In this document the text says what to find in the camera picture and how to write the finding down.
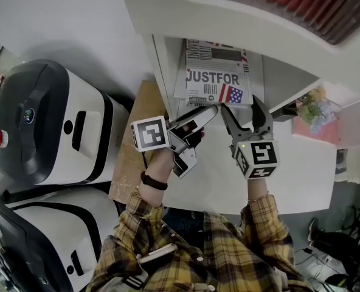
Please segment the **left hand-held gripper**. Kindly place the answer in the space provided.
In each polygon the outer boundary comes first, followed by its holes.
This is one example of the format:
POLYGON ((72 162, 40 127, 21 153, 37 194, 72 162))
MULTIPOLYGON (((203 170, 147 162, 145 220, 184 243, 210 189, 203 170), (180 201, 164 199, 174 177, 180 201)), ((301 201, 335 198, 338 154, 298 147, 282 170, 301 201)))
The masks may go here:
POLYGON ((168 148, 174 153, 174 173, 183 178, 197 163, 195 147, 199 131, 218 114, 216 105, 199 106, 169 122, 164 116, 131 123, 134 146, 145 152, 168 148))

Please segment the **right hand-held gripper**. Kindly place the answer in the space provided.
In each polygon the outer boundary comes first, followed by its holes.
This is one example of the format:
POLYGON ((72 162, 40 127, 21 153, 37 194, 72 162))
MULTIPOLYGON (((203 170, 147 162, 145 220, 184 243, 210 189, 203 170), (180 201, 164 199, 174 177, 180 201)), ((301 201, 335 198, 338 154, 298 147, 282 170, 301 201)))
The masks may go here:
POLYGON ((232 137, 232 157, 246 179, 271 176, 280 164, 279 148, 273 137, 273 118, 266 105, 253 95, 252 124, 254 134, 243 128, 225 104, 221 116, 226 130, 232 137))

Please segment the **newspaper-print box with flag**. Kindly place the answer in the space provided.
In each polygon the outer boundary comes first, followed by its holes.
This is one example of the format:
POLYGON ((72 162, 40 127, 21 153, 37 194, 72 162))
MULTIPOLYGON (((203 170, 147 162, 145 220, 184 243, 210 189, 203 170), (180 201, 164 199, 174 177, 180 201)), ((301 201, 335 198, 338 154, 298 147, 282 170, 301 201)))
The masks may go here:
POLYGON ((187 105, 253 103, 251 69, 244 49, 210 41, 186 39, 173 97, 187 105))

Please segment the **person's right forearm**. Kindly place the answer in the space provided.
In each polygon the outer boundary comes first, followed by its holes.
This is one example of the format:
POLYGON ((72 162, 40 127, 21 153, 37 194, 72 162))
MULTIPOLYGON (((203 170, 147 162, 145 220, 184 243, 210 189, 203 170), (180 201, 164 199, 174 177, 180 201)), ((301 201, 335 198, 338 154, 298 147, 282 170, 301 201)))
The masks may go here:
POLYGON ((291 250, 289 232, 264 179, 247 182, 248 203, 241 211, 246 244, 256 254, 279 259, 291 250))

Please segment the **person's left forearm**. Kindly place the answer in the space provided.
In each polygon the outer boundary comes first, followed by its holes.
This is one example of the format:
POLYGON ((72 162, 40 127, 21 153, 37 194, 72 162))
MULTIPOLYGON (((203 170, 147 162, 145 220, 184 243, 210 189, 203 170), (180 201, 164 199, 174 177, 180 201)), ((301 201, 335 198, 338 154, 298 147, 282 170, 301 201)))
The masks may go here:
MULTIPOLYGON (((167 149, 155 151, 145 171, 145 176, 166 184, 174 167, 173 153, 167 149)), ((153 246, 163 229, 164 191, 141 182, 129 194, 126 210, 120 215, 114 236, 133 253, 145 254, 153 246)))

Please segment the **white desk with shelf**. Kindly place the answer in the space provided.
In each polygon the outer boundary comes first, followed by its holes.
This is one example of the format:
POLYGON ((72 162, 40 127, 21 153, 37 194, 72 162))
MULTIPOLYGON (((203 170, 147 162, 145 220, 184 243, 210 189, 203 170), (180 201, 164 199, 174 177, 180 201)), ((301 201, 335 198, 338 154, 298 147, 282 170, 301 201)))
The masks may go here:
MULTIPOLYGON (((137 34, 222 41, 290 64, 323 82, 340 84, 360 98, 360 28, 332 45, 272 13, 223 0, 125 0, 137 34)), ((190 210, 239 214, 246 181, 231 157, 221 115, 205 126, 197 165, 184 179, 171 174, 164 204, 190 210)), ((328 209, 336 147, 293 136, 292 123, 276 122, 280 165, 267 179, 280 214, 328 209)))

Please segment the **potted plant in black pot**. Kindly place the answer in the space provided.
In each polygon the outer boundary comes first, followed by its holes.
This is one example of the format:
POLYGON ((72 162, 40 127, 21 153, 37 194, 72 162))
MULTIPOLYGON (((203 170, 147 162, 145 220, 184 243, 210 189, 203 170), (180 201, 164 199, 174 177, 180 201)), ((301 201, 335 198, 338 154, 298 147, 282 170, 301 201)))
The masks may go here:
POLYGON ((293 117, 301 118, 309 126, 312 134, 320 133, 322 127, 337 119, 322 85, 272 113, 272 118, 276 122, 284 122, 293 117))

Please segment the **black wristband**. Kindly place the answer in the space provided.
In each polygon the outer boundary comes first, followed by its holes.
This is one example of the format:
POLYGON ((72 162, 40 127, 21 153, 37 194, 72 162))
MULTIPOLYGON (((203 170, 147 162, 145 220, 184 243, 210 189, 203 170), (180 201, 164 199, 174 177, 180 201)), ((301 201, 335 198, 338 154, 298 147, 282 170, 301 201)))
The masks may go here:
POLYGON ((155 179, 151 178, 150 176, 146 175, 145 172, 140 174, 140 179, 142 183, 146 186, 150 186, 154 189, 165 191, 168 188, 167 183, 156 181, 155 179))

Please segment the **brown cardboard box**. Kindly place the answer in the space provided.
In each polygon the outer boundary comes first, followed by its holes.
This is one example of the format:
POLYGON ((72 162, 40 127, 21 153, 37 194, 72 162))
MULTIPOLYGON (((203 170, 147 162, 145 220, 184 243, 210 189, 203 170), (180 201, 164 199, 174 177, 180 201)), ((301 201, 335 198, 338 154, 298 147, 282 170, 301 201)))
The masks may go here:
POLYGON ((125 204, 129 194, 135 191, 140 184, 140 173, 145 170, 144 158, 151 159, 150 153, 143 155, 136 151, 131 133, 131 123, 161 115, 168 116, 158 84, 142 81, 123 134, 108 194, 110 199, 125 204))

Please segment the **white and grey robot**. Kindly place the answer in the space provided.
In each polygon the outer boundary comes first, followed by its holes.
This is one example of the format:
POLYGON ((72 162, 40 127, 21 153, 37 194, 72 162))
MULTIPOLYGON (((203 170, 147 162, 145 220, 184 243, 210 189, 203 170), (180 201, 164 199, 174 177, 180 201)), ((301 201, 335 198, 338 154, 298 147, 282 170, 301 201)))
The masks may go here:
POLYGON ((94 187, 0 196, 0 261, 21 292, 84 292, 118 222, 94 187))
POLYGON ((0 172, 31 186, 107 182, 126 108, 52 60, 0 76, 0 172))

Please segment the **pink red shelf panel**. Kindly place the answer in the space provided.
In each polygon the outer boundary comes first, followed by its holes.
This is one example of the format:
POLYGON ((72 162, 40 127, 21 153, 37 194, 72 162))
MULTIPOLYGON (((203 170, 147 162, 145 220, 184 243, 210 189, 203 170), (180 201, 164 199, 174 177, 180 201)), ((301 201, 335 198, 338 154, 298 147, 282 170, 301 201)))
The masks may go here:
POLYGON ((320 133, 312 134, 301 118, 292 121, 292 134, 311 141, 329 143, 336 148, 360 147, 360 98, 340 84, 323 82, 326 97, 331 102, 337 119, 322 127, 320 133))

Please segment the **person's legs in jeans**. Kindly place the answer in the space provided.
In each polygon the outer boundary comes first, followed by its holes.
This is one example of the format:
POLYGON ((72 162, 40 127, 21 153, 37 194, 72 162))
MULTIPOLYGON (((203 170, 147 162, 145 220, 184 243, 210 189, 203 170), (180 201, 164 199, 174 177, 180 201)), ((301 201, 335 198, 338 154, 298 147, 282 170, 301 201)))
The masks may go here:
POLYGON ((169 208, 163 221, 187 243, 204 250, 204 213, 169 208))

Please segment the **white phone in pocket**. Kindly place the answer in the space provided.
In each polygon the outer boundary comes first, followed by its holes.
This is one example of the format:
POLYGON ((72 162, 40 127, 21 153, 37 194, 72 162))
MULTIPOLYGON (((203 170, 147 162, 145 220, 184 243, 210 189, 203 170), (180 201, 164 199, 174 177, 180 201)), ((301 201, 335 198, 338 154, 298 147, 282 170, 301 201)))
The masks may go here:
POLYGON ((152 260, 155 260, 155 259, 158 259, 160 257, 163 257, 167 254, 170 254, 170 253, 173 253, 177 250, 177 246, 175 244, 167 244, 155 251, 152 251, 150 253, 148 253, 146 256, 144 257, 141 257, 140 255, 137 256, 137 261, 138 263, 141 265, 141 264, 144 264, 144 263, 147 263, 147 262, 150 262, 152 260))

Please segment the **person's yellow plaid shirt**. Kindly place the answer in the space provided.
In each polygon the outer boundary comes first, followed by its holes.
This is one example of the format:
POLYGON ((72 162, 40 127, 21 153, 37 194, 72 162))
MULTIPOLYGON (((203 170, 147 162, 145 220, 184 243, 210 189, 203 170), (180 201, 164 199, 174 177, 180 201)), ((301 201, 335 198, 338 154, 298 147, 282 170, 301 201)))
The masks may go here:
POLYGON ((204 246, 186 242, 163 221, 163 209, 129 196, 114 233, 103 243, 86 292, 114 291, 142 273, 138 257, 175 245, 142 285, 150 292, 313 292, 296 270, 288 228, 275 198, 265 195, 241 211, 244 229, 220 214, 204 214, 204 246))

